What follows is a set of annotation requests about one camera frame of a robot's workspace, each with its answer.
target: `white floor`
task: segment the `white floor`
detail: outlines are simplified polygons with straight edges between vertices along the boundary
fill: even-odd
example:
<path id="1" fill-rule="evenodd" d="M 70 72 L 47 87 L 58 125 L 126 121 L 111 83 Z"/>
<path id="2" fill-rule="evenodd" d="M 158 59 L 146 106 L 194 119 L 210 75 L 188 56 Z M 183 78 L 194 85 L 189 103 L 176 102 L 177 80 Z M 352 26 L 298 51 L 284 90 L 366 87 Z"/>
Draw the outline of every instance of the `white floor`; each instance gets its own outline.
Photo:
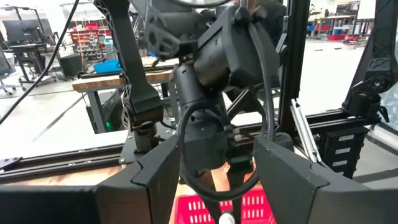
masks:
<path id="1" fill-rule="evenodd" d="M 305 114 L 320 113 L 341 106 L 362 51 L 363 48 L 353 49 L 341 43 L 307 41 L 300 92 L 300 102 Z M 4 82 L 17 83 L 18 76 L 20 74 L 15 74 Z M 49 82 L 34 89 L 32 96 L 22 101 L 0 126 L 0 158 L 29 157 L 125 141 L 126 131 L 94 134 L 85 102 L 80 100 L 82 95 L 74 92 L 71 85 L 71 82 Z M 10 98 L 0 91 L 0 116 L 4 115 L 17 100 L 17 96 L 22 94 L 22 90 L 19 89 Z M 58 121 L 47 129 L 55 120 Z M 259 120 L 260 116 L 246 116 L 236 118 L 234 122 L 243 124 Z M 393 165 L 386 167 L 382 162 L 383 167 L 376 167 L 377 170 L 398 168 L 398 159 L 391 158 L 392 156 L 385 152 L 380 153 L 380 160 L 386 159 Z M 369 161 L 361 159 L 360 163 L 358 166 L 364 168 L 358 169 L 357 173 L 369 173 Z"/>

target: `black cable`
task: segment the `black cable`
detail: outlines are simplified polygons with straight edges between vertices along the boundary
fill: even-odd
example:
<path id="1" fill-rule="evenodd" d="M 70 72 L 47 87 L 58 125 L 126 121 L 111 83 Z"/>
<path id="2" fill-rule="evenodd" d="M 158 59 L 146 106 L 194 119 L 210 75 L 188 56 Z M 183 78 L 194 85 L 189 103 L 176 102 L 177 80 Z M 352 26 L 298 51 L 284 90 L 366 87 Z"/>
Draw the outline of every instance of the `black cable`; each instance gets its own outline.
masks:
<path id="1" fill-rule="evenodd" d="M 264 111 L 266 111 L 266 115 L 262 117 L 263 126 L 266 126 L 267 129 L 267 139 L 273 140 L 275 130 L 274 130 L 274 103 L 272 100 L 272 89 L 271 89 L 271 81 L 267 77 L 267 74 L 272 74 L 276 71 L 272 71 L 272 67 L 267 66 L 267 61 L 264 57 L 264 47 L 262 46 L 259 34 L 256 30 L 254 24 L 249 24 L 249 34 L 252 38 L 252 42 L 255 46 L 257 56 L 259 57 L 260 65 L 261 65 L 261 72 L 264 81 L 264 93 L 266 98 L 264 100 Z M 204 103 L 197 103 L 191 107 L 189 107 L 182 115 L 180 120 L 180 124 L 178 126 L 178 135 L 180 139 L 178 140 L 178 146 L 180 148 L 180 155 L 182 158 L 181 168 L 182 168 L 182 175 L 184 179 L 187 181 L 189 186 L 198 193 L 201 197 L 207 198 L 209 200 L 215 201 L 225 201 L 225 200 L 233 200 L 238 198 L 252 189 L 259 181 L 259 174 L 257 169 L 253 172 L 252 176 L 243 183 L 242 186 L 232 189 L 227 192 L 217 192 L 214 190 L 207 189 L 203 186 L 203 184 L 196 178 L 193 178 L 187 170 L 186 167 L 186 154 L 185 154 L 185 130 L 187 128 L 188 120 L 193 112 L 196 110 L 208 109 L 216 114 L 217 110 L 215 110 L 213 105 L 204 104 Z M 223 117 L 220 117 L 220 123 L 222 127 L 225 127 L 225 121 L 222 121 Z"/>
<path id="2" fill-rule="evenodd" d="M 57 42 L 57 44 L 56 44 L 56 46 L 54 48 L 54 52 L 51 55 L 49 64 L 46 66 L 44 71 L 40 74 L 38 79 L 32 84 L 32 86 L 29 87 L 29 89 L 12 105 L 12 107 L 7 111 L 7 113 L 1 118 L 0 125 L 3 124 L 3 122 L 10 116 L 10 114 L 15 110 L 15 108 L 17 108 L 19 103 L 21 103 L 21 101 L 42 81 L 42 79 L 47 74 L 47 72 L 49 72 L 52 63 L 54 62 L 54 59 L 57 56 L 57 52 L 58 52 L 58 50 L 59 50 L 59 48 L 61 46 L 63 37 L 67 33 L 68 25 L 69 25 L 70 21 L 72 20 L 72 16 L 73 16 L 73 14 L 76 11 L 78 3 L 79 3 L 79 0 L 75 0 L 75 3 L 73 4 L 73 7 L 72 7 L 72 9 L 71 9 L 71 11 L 69 13 L 69 16 L 68 16 L 68 19 L 67 19 L 67 23 L 65 24 L 65 27 L 63 28 L 62 34 L 60 36 L 60 39 L 58 40 L 58 42 Z"/>
<path id="3" fill-rule="evenodd" d="M 264 102 L 263 102 L 263 108 L 265 115 L 267 116 L 266 121 L 267 124 L 265 124 L 264 119 L 263 119 L 263 126 L 266 125 L 267 129 L 267 139 L 273 140 L 275 136 L 275 129 L 274 129 L 274 122 L 275 122 L 275 112 L 274 112 L 274 100 L 272 99 L 272 86 L 271 86 L 271 81 L 270 78 L 267 77 L 267 74 L 274 74 L 275 72 L 279 72 L 278 70 L 272 71 L 272 67 L 267 66 L 267 60 L 265 58 L 265 51 L 264 47 L 262 46 L 260 36 L 257 32 L 256 26 L 253 23 L 249 23 L 249 34 L 250 38 L 252 39 L 254 48 L 256 49 L 257 56 L 259 57 L 260 61 L 260 67 L 261 67 L 261 73 L 262 73 L 262 79 L 264 82 Z"/>
<path id="4" fill-rule="evenodd" d="M 178 126 L 178 135 L 179 135 L 178 147 L 180 148 L 180 154 L 182 158 L 181 162 L 182 175 L 184 176 L 184 179 L 187 181 L 188 185 L 201 197 L 214 201 L 225 201 L 225 200 L 236 199 L 241 195 L 245 194 L 247 191 L 252 189 L 257 184 L 259 180 L 259 175 L 256 170 L 254 171 L 253 175 L 247 181 L 245 181 L 245 183 L 243 183 L 243 185 L 240 186 L 239 188 L 232 189 L 227 192 L 217 192 L 215 190 L 210 190 L 206 188 L 198 179 L 192 177 L 185 165 L 187 163 L 186 162 L 187 156 L 184 150 L 185 130 L 187 128 L 188 120 L 190 119 L 193 112 L 203 109 L 210 110 L 217 116 L 220 115 L 220 112 L 217 109 L 215 109 L 213 105 L 208 103 L 197 103 L 189 107 L 187 110 L 185 110 L 185 112 L 181 117 L 180 124 Z M 228 117 L 226 116 L 219 116 L 219 122 L 222 127 L 229 125 L 229 120 Z"/>
<path id="5" fill-rule="evenodd" d="M 88 107 L 87 101 L 85 99 L 85 94 L 81 93 L 81 97 L 83 98 L 83 101 L 85 102 L 86 107 Z"/>
<path id="6" fill-rule="evenodd" d="M 161 124 L 161 125 L 163 125 L 165 128 L 170 128 L 170 129 L 172 129 L 172 130 L 176 130 L 176 128 L 175 128 L 175 127 L 173 127 L 173 126 L 171 126 L 171 125 L 168 125 L 168 124 L 166 124 L 164 121 L 160 121 L 160 124 Z"/>
<path id="7" fill-rule="evenodd" d="M 232 0 L 220 0 L 218 2 L 214 2 L 214 3 L 206 3 L 206 4 L 196 4 L 196 3 L 190 3 L 190 2 L 185 2 L 185 1 L 181 1 L 181 0 L 168 0 L 174 4 L 178 4 L 179 6 L 183 6 L 183 7 L 191 7 L 191 8 L 195 8 L 195 9 L 204 9 L 204 8 L 209 8 L 209 7 L 217 7 L 220 5 L 223 5 L 225 3 L 228 3 Z"/>
<path id="8" fill-rule="evenodd" d="M 113 52 L 115 52 L 115 51 L 116 51 L 116 49 L 112 50 L 110 53 L 104 55 L 104 56 L 101 57 L 100 59 L 95 60 L 94 62 L 91 62 L 89 65 L 86 66 L 86 68 L 84 69 L 84 71 L 79 71 L 79 72 L 77 72 L 77 74 L 76 74 L 76 75 L 77 75 L 77 78 L 81 78 L 82 75 L 86 75 L 88 69 L 89 69 L 91 66 L 93 66 L 95 63 L 102 62 L 102 60 L 104 60 L 104 59 L 106 59 L 107 57 L 109 57 L 109 56 L 110 56 L 111 54 L 113 54 Z"/>

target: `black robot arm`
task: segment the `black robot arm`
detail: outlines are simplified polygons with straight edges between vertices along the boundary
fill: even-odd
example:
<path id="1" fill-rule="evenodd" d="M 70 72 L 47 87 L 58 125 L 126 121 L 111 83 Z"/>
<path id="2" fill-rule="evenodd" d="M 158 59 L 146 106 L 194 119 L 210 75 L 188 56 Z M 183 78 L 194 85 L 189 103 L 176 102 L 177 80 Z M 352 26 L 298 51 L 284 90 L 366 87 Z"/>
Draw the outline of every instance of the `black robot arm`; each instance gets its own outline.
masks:
<path id="1" fill-rule="evenodd" d="M 164 0 L 130 0 L 144 20 L 149 50 L 161 60 L 192 53 L 206 31 L 206 18 L 196 10 Z"/>

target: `office chair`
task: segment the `office chair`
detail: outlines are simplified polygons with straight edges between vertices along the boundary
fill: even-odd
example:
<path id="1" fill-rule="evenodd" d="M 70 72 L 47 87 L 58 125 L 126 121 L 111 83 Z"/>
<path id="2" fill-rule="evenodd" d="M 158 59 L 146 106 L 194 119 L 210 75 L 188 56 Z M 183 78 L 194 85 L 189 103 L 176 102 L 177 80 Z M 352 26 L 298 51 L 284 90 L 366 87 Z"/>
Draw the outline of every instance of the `office chair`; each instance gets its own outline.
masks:
<path id="1" fill-rule="evenodd" d="M 3 83 L 3 80 L 8 78 L 11 73 L 12 67 L 2 49 L 0 49 L 0 89 L 4 90 L 9 96 L 11 96 L 13 92 L 8 91 L 7 88 L 12 88 L 14 91 L 16 91 L 17 88 L 22 88 L 22 90 L 26 91 L 26 88 L 22 86 L 21 83 L 19 85 L 8 85 Z"/>

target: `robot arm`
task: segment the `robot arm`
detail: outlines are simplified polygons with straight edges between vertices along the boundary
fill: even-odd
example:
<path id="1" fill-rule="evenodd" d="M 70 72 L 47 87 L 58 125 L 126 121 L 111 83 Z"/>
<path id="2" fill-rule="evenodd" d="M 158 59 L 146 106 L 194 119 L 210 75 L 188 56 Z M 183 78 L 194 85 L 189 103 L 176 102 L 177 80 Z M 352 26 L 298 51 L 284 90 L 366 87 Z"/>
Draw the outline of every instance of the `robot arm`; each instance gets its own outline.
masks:
<path id="1" fill-rule="evenodd" d="M 247 88 L 262 82 L 262 77 L 259 76 L 262 72 L 259 59 L 248 57 L 256 55 L 256 50 L 245 25 L 248 21 L 245 21 L 246 18 L 240 14 L 238 6 L 227 8 L 206 31 L 193 29 L 183 22 L 182 27 L 201 34 L 194 35 L 192 41 L 185 38 L 189 32 L 182 34 L 172 30 L 170 26 L 175 15 L 163 9 L 162 5 L 147 3 L 145 7 L 142 5 L 136 7 L 140 14 L 145 15 L 146 39 L 157 54 L 164 58 L 186 56 L 188 52 L 193 54 L 192 61 L 184 63 L 174 71 L 183 112 L 197 103 L 208 103 L 215 105 L 218 111 L 224 113 L 220 98 L 221 90 L 229 89 L 231 86 Z M 200 21 L 196 18 L 198 14 L 195 11 L 186 10 L 182 11 L 182 14 L 192 18 L 190 22 Z M 268 69 L 273 71 L 267 76 L 272 79 L 277 77 L 279 59 L 264 29 L 258 28 L 258 31 L 263 40 L 261 44 L 267 52 Z M 157 42 L 151 42 L 151 36 L 156 32 L 158 32 Z M 173 44 L 162 41 L 166 39 Z M 165 49 L 161 47 L 163 44 L 169 44 L 166 51 L 162 51 Z M 186 167 L 188 172 L 214 169 L 226 160 L 225 154 L 231 145 L 231 138 L 226 133 L 226 126 L 217 119 L 211 119 L 212 117 L 213 114 L 207 110 L 196 111 L 192 114 L 187 128 L 181 132 L 181 134 L 187 133 L 184 139 L 185 145 L 179 149 L 186 150 L 186 161 L 183 165 L 189 164 L 189 167 Z M 376 203 L 375 198 L 383 195 L 392 197 L 396 194 L 396 192 L 378 192 L 372 196 L 374 197 L 372 201 L 364 202 L 363 194 L 371 191 L 368 188 L 340 177 L 321 164 L 301 158 L 265 139 L 264 136 L 259 136 L 256 140 L 254 152 L 259 178 L 276 220 L 281 223 L 319 223 L 322 219 L 320 214 L 329 210 L 331 212 L 328 220 L 331 223 L 337 220 L 344 222 L 347 218 L 358 221 L 361 217 L 364 223 L 368 220 L 377 222 L 385 217 L 378 208 L 386 208 L 388 204 Z M 298 189 L 293 189 L 293 185 L 297 185 Z M 286 205 L 285 200 L 282 200 L 283 197 L 292 203 Z M 352 210 L 354 206 L 362 204 L 366 204 L 362 208 L 373 210 L 369 213 L 374 215 L 373 219 L 362 216 L 359 210 Z M 344 217 L 337 215 L 339 213 L 344 214 Z"/>
<path id="2" fill-rule="evenodd" d="M 164 0 L 130 0 L 144 20 L 144 38 L 161 60 L 182 57 L 196 49 L 206 19 L 190 7 Z"/>

